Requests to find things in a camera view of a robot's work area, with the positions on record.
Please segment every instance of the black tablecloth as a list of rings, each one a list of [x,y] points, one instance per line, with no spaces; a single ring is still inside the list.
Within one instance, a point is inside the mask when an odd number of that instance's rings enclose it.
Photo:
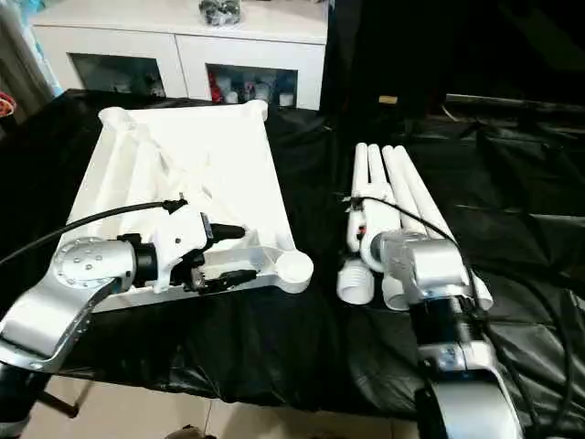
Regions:
[[[99,110],[197,104],[68,91],[28,120],[0,143],[0,254],[65,222],[100,133]],[[98,314],[63,372],[227,402],[412,418],[420,378],[409,317],[388,311],[379,297],[350,306],[335,296],[346,226],[339,199],[349,186],[356,133],[381,144],[394,135],[384,120],[350,125],[276,108],[266,123],[292,234],[315,265],[306,292],[264,288]],[[494,295],[494,331],[543,422],[559,401],[563,350],[525,283],[563,315],[577,349],[564,425],[585,431],[583,332],[569,297],[570,290],[585,298],[585,149],[571,136],[467,128],[428,123],[408,149]],[[53,251],[0,267],[0,309],[42,276]],[[510,390],[526,422],[511,383]]]

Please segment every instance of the white tube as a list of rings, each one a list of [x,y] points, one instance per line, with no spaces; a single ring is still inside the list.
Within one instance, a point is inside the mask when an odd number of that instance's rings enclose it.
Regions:
[[[337,295],[353,305],[365,305],[374,298],[374,275],[360,259],[346,261],[337,274]]]
[[[367,145],[356,145],[354,158],[354,176],[351,186],[351,195],[356,197],[360,191],[367,187]],[[364,223],[362,212],[351,210],[347,221],[347,246],[351,252],[359,252],[359,240],[357,234]]]
[[[431,193],[424,185],[422,178],[420,178],[419,171],[410,160],[409,154],[402,145],[394,148],[394,156],[399,160],[399,165],[404,173],[404,178],[409,186],[410,193],[414,198],[420,217],[427,220],[430,224],[438,227],[444,231],[450,238],[454,239],[451,229],[447,225],[445,218],[441,211],[432,199]],[[427,229],[427,233],[433,239],[442,238],[442,236],[431,229]]]
[[[382,280],[382,297],[384,303],[393,311],[408,311],[409,303],[404,294],[402,282],[394,279],[391,274],[384,274]]]
[[[395,152],[392,146],[384,146],[384,148],[382,148],[382,155],[384,156],[384,163],[386,164],[386,170],[388,171],[390,185],[392,186],[392,192],[394,193],[396,203],[408,212],[419,216],[419,209],[410,193],[409,185],[403,176],[402,169],[400,168],[399,158],[395,157]],[[403,229],[425,235],[427,234],[427,230],[419,221],[404,214],[400,214],[400,219]]]
[[[447,225],[445,218],[442,216],[441,211],[432,199],[431,193],[424,185],[422,178],[420,178],[419,171],[410,160],[409,154],[406,152],[403,146],[397,146],[394,148],[395,157],[399,159],[400,166],[404,172],[407,184],[409,185],[410,193],[414,198],[414,201],[419,208],[420,217],[427,220],[429,223],[437,226],[440,230],[444,231],[451,239],[455,241],[451,229]],[[436,231],[427,229],[429,236],[433,239],[440,239],[442,236]],[[463,280],[465,283],[469,283],[467,273],[463,273]],[[489,290],[484,284],[484,281],[473,274],[473,281],[475,282],[475,289],[480,302],[480,306],[488,310],[494,304],[494,298],[490,294]]]
[[[367,164],[369,165],[369,175],[372,183],[376,185],[388,183],[378,145],[370,145],[367,148]]]
[[[354,160],[354,179],[351,187],[351,195],[356,196],[360,190],[367,186],[367,145],[356,145],[356,158]]]

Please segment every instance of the black cable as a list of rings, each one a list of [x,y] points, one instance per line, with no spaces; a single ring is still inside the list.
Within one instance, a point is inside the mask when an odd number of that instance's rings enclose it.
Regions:
[[[48,242],[51,242],[61,236],[63,233],[67,233],[70,230],[77,229],[78,227],[84,226],[89,224],[90,222],[103,220],[104,218],[112,217],[114,215],[120,215],[121,213],[126,212],[134,212],[136,210],[147,210],[147,209],[155,209],[155,208],[164,208],[167,210],[178,209],[177,206],[186,204],[186,201],[179,200],[179,201],[154,201],[152,203],[142,203],[142,204],[133,204],[131,206],[123,206],[121,208],[105,210],[100,213],[96,213],[94,215],[90,215],[89,217],[78,219],[77,221],[73,221],[70,224],[61,227],[60,229],[53,230],[52,232],[42,236],[41,238],[30,242],[29,244],[21,247],[6,257],[0,259],[0,266],[4,265],[8,261],[15,259],[15,257],[20,256],[23,253],[29,252],[34,250],[42,245],[45,245]]]
[[[548,299],[542,294],[538,289],[528,282],[526,279],[521,278],[520,276],[516,275],[515,273],[510,273],[507,270],[503,270],[501,268],[494,268],[494,267],[487,267],[483,265],[475,265],[479,270],[483,272],[498,274],[504,276],[517,284],[523,285],[545,308],[548,316],[553,322],[553,326],[558,332],[558,338],[560,338],[560,344],[562,345],[565,355],[564,355],[564,373],[565,373],[565,383],[563,386],[563,392],[561,401],[558,405],[557,411],[555,412],[552,421],[549,425],[545,427],[545,431],[543,431],[543,435],[552,434],[553,432],[557,431],[560,422],[563,418],[567,415],[567,411],[572,402],[573,398],[573,384],[575,382],[575,348],[573,347],[573,343],[570,338],[569,329],[565,324],[564,320],[560,318],[558,313],[555,311],[553,306],[550,304]]]
[[[530,397],[530,394],[528,393],[527,387],[525,386],[524,382],[522,381],[520,374],[518,373],[518,371],[514,367],[514,364],[512,364],[512,361],[505,354],[504,349],[499,345],[499,343],[495,339],[494,333],[493,333],[492,329],[489,327],[489,322],[487,321],[486,318],[484,318],[484,311],[481,308],[481,305],[479,302],[479,296],[477,293],[477,288],[475,286],[475,281],[473,280],[473,271],[471,269],[471,264],[469,264],[467,262],[466,258],[464,257],[463,253],[461,252],[461,248],[459,247],[459,244],[451,236],[449,236],[449,234],[447,234],[445,231],[441,230],[440,228],[438,228],[437,226],[435,226],[431,222],[428,222],[427,220],[419,217],[418,215],[415,215],[414,213],[409,212],[409,211],[401,208],[400,206],[398,206],[395,203],[386,201],[385,199],[380,199],[380,198],[375,198],[375,197],[354,197],[354,198],[351,198],[351,201],[355,205],[355,204],[359,204],[364,199],[371,199],[371,200],[378,201],[382,204],[385,204],[387,206],[392,207],[393,209],[397,210],[398,212],[402,213],[403,215],[406,215],[407,217],[412,218],[413,220],[416,220],[420,224],[424,225],[425,227],[433,230],[434,232],[436,232],[438,235],[440,235],[445,240],[450,241],[457,248],[457,250],[459,251],[459,253],[462,256],[463,266],[465,267],[465,271],[467,272],[467,276],[469,278],[469,285],[471,286],[472,296],[473,296],[473,301],[475,302],[476,311],[481,313],[479,316],[471,315],[471,317],[476,323],[481,325],[481,328],[483,329],[484,333],[490,339],[490,341],[492,342],[492,345],[494,345],[494,351],[495,351],[496,356],[504,364],[504,366],[506,367],[506,369],[510,373],[510,377],[512,378],[512,381],[514,382],[514,384],[517,386],[518,391],[520,392],[520,395],[522,397],[522,400],[526,406],[526,410],[528,411],[530,421],[533,424],[533,428],[535,430],[536,437],[539,437],[540,420],[538,419],[537,411],[536,411],[534,402],[532,401],[532,398]]]

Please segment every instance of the white frame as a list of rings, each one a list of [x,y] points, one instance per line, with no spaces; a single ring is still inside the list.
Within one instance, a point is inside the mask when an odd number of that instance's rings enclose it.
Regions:
[[[63,89],[84,89],[69,53],[155,59],[165,95],[186,96],[175,36],[150,32],[34,26],[34,33]]]
[[[297,107],[319,109],[325,46],[183,35],[176,44],[189,98],[211,101],[207,64],[296,70]]]

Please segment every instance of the items on shelf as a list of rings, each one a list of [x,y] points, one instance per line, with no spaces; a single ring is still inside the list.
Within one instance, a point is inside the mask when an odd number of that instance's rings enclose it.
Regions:
[[[296,70],[208,64],[207,76],[213,102],[258,99],[282,107],[296,106]]]

